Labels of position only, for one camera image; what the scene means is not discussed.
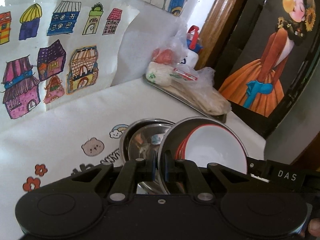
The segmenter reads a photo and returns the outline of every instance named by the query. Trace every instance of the white wall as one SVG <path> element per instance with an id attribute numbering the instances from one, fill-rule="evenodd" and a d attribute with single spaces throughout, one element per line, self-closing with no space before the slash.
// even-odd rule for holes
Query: white wall
<path id="1" fill-rule="evenodd" d="M 140 14 L 124 34 L 112 85 L 141 77 L 150 62 L 152 51 L 174 36 L 180 23 L 187 23 L 188 27 L 202 27 L 214 1 L 189 0 L 180 17 L 176 17 L 141 0 L 126 0 Z"/>
<path id="2" fill-rule="evenodd" d="M 320 62 L 291 111 L 267 139 L 265 159 L 290 164 L 320 131 Z"/>

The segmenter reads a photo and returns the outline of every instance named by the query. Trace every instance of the drawn house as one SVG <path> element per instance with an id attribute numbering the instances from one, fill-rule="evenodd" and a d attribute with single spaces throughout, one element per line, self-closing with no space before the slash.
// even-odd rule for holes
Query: drawn house
<path id="1" fill-rule="evenodd" d="M 0 45 L 9 42 L 11 13 L 0 13 Z"/>
<path id="2" fill-rule="evenodd" d="M 75 50 L 70 58 L 67 94 L 95 84 L 98 77 L 97 46 Z"/>
<path id="3" fill-rule="evenodd" d="M 61 1 L 52 14 L 47 36 L 73 33 L 81 9 L 81 2 Z"/>
<path id="4" fill-rule="evenodd" d="M 114 8 L 107 18 L 106 26 L 102 35 L 115 34 L 118 24 L 121 20 L 122 10 Z"/>
<path id="5" fill-rule="evenodd" d="M 66 62 L 66 51 L 60 40 L 56 40 L 47 48 L 40 48 L 37 60 L 37 69 L 40 81 L 44 81 L 63 71 Z"/>
<path id="6" fill-rule="evenodd" d="M 101 3 L 95 4 L 91 8 L 91 11 L 89 12 L 89 18 L 84 27 L 82 35 L 95 34 L 97 32 L 98 24 L 102 14 L 103 14 L 102 4 Z"/>
<path id="7" fill-rule="evenodd" d="M 49 80 L 49 84 L 45 87 L 47 93 L 44 98 L 44 103 L 48 104 L 64 95 L 64 89 L 61 85 L 62 80 L 58 76 L 53 76 Z"/>
<path id="8" fill-rule="evenodd" d="M 17 119 L 35 108 L 39 102 L 39 83 L 32 74 L 29 56 L 7 63 L 4 72 L 3 104 L 11 119 Z"/>
<path id="9" fill-rule="evenodd" d="M 42 16 L 42 9 L 39 4 L 29 6 L 27 10 L 20 17 L 20 34 L 19 41 L 37 36 L 40 17 Z"/>

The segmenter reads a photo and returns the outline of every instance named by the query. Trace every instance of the black frame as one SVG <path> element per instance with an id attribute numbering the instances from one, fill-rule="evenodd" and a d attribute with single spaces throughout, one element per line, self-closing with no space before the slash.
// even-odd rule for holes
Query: black frame
<path id="1" fill-rule="evenodd" d="M 225 79 L 229 76 L 244 46 L 248 42 L 252 31 L 259 19 L 263 6 L 267 0 L 247 0 L 244 9 L 239 15 L 235 28 L 230 32 L 225 46 L 215 62 L 210 67 L 216 70 L 215 89 L 219 89 Z M 267 138 L 284 119 L 294 103 L 298 100 L 303 89 L 311 78 L 320 58 L 320 25 L 316 30 L 316 36 L 312 46 L 300 67 L 300 70 L 287 90 L 282 101 L 269 117 L 264 117 L 249 109 L 231 102 L 233 112 L 238 115 L 247 125 L 255 130 L 263 138 Z"/>

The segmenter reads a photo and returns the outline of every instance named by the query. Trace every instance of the red flower drawing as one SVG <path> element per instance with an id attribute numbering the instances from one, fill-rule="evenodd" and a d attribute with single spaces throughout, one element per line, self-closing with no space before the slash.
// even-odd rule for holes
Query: red flower drawing
<path id="1" fill-rule="evenodd" d="M 29 177 L 27 182 L 23 184 L 22 188 L 24 191 L 29 192 L 34 189 L 40 188 L 41 181 L 38 178 Z"/>
<path id="2" fill-rule="evenodd" d="M 41 165 L 37 164 L 35 166 L 35 169 L 36 169 L 35 174 L 39 175 L 40 177 L 42 177 L 45 173 L 48 172 L 48 169 L 45 167 L 44 164 L 41 164 Z"/>

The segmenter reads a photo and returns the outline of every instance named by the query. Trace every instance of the white bowl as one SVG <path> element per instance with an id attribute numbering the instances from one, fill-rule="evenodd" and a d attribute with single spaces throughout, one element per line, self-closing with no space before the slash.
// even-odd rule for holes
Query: white bowl
<path id="1" fill-rule="evenodd" d="M 245 150 L 239 140 L 227 129 L 208 124 L 196 129 L 186 142 L 185 159 L 198 167 L 219 163 L 241 173 L 247 173 Z"/>

